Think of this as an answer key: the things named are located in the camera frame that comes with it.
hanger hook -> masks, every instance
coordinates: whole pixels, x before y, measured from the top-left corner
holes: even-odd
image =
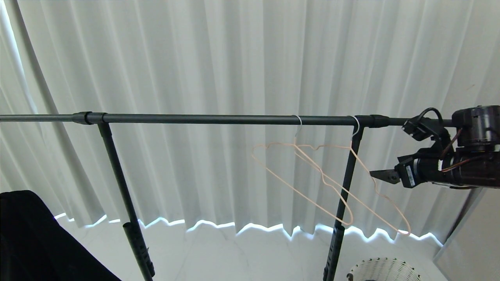
[[[293,114],[292,116],[296,116],[296,117],[298,118],[298,120],[300,121],[300,126],[298,127],[297,132],[295,133],[295,137],[297,137],[297,135],[299,134],[299,132],[300,132],[300,131],[301,131],[301,129],[302,129],[302,119],[301,119],[301,117],[300,117],[300,116],[295,115],[295,114]]]
[[[360,127],[361,127],[360,121],[358,120],[358,118],[356,116],[351,116],[351,115],[348,115],[348,116],[354,118],[354,120],[356,120],[356,123],[357,123],[357,130],[352,134],[352,137],[354,137],[360,131]]]

vertical support pole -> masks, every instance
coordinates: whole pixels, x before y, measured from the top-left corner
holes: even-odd
[[[357,131],[357,127],[354,127],[352,133]],[[358,153],[360,149],[361,138],[363,137],[364,127],[361,126],[357,134],[352,137],[352,150]],[[356,166],[356,157],[352,152],[349,153],[349,158],[347,159],[347,165],[345,166],[345,173],[342,186],[349,190],[351,188],[351,181],[353,180],[354,168]],[[349,194],[342,189],[340,193],[342,198],[347,202],[347,197]],[[337,218],[343,219],[344,212],[346,211],[346,205],[342,200],[339,199],[337,207]],[[337,264],[339,262],[339,257],[341,253],[342,240],[344,239],[344,231],[346,228],[342,226],[342,223],[338,220],[335,221],[333,227],[333,234],[331,236],[330,248],[328,250],[328,258],[326,260],[326,266],[323,271],[323,281],[333,281],[335,277],[335,272],[337,270]]]
[[[127,236],[130,247],[132,248],[133,254],[139,265],[140,272],[144,277],[145,281],[153,281],[153,276],[155,276],[155,268],[151,262],[150,256],[148,254],[148,248],[146,247],[146,242],[144,241],[143,233],[141,232],[141,227],[139,226],[139,219],[137,218],[136,210],[134,209],[134,204],[132,203],[132,198],[130,197],[129,189],[127,188],[127,182],[125,181],[124,172],[122,170],[122,165],[120,164],[120,159],[118,158],[117,149],[115,143],[113,142],[113,136],[111,133],[111,128],[108,123],[99,122],[98,124],[100,135],[104,141],[104,146],[106,147],[107,156],[111,162],[111,167],[113,168],[114,176],[116,182],[118,183],[118,188],[120,190],[121,197],[125,203],[125,209],[130,219],[130,222],[123,224],[123,230]]]

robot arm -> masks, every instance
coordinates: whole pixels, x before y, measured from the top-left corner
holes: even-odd
[[[438,122],[424,117],[429,111],[436,112]],[[402,127],[405,133],[417,141],[430,137],[434,144],[398,157],[394,169],[371,171],[370,175],[391,184],[401,181],[410,189],[426,182],[454,189],[500,189],[500,105],[461,109],[453,113],[451,121],[456,128],[452,139],[435,108],[408,119]]]

white laundry basket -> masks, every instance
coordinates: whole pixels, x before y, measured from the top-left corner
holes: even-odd
[[[421,281],[420,274],[406,261],[376,257],[356,264],[347,274],[348,281]]]

black metal pole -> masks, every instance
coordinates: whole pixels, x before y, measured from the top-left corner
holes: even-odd
[[[126,222],[123,224],[123,230],[125,231],[128,242],[130,243],[130,247],[132,248],[135,260],[139,265],[140,272],[142,273],[144,280],[153,281],[155,269],[148,254],[148,248],[146,247],[146,242],[144,241],[144,237],[141,232],[139,219],[137,218],[136,210],[134,209],[134,204],[132,203],[129,189],[127,188],[127,182],[125,181],[125,176],[120,164],[120,159],[118,158],[117,149],[115,147],[115,143],[113,142],[113,135],[111,133],[110,125],[108,123],[99,123],[98,127],[100,135],[102,136],[102,140],[104,141],[104,145],[106,147],[111,167],[113,168],[116,182],[118,183],[121,198],[125,203],[125,209],[128,218],[130,219],[130,222]]]
[[[353,134],[358,130],[355,126],[353,130]],[[355,153],[358,153],[360,149],[361,138],[363,137],[364,127],[361,126],[359,131],[352,136],[352,150]],[[353,180],[354,168],[356,166],[356,157],[352,152],[349,153],[349,158],[347,159],[347,165],[345,166],[345,173],[342,186],[349,190],[351,188],[351,181]],[[347,197],[349,194],[347,191],[342,189],[340,193],[342,198],[347,201]],[[338,200],[337,207],[337,218],[343,219],[344,212],[346,211],[346,205],[342,202],[341,199]],[[342,223],[338,220],[335,221],[333,226],[333,234],[331,235],[330,247],[328,249],[328,257],[326,260],[326,266],[323,271],[323,281],[333,281],[335,277],[335,271],[337,270],[337,264],[339,262],[339,257],[341,253],[342,241],[344,240],[344,232],[346,228],[342,225]]]
[[[383,115],[358,115],[359,124],[368,128],[402,126],[407,118],[389,118]],[[357,126],[351,116],[300,116],[303,125]],[[143,124],[243,124],[243,125],[300,125],[294,115],[191,115],[191,114],[111,114],[103,112],[78,112],[59,115],[3,115],[0,122],[75,122],[143,123]],[[452,127],[451,120],[444,120]]]

